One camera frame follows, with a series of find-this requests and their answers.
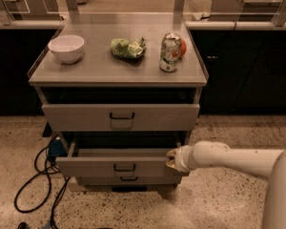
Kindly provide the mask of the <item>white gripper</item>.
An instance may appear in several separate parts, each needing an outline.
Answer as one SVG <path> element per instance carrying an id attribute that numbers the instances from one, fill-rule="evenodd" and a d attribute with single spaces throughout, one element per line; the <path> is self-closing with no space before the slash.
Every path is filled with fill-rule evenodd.
<path id="1" fill-rule="evenodd" d="M 174 158 L 174 161 L 166 161 L 166 165 L 179 172 L 188 173 L 191 171 L 188 165 L 188 158 L 191 156 L 191 153 L 192 147 L 188 145 L 172 149 L 166 154 L 166 156 L 168 158 Z"/>

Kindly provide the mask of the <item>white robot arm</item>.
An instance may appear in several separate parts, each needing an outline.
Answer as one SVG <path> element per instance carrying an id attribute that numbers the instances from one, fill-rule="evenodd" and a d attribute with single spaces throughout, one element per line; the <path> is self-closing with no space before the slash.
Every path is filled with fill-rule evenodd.
<path id="1" fill-rule="evenodd" d="M 166 165 L 188 173 L 197 168 L 226 167 L 268 179 L 261 229 L 286 229 L 286 149 L 232 149 L 199 141 L 167 153 Z"/>

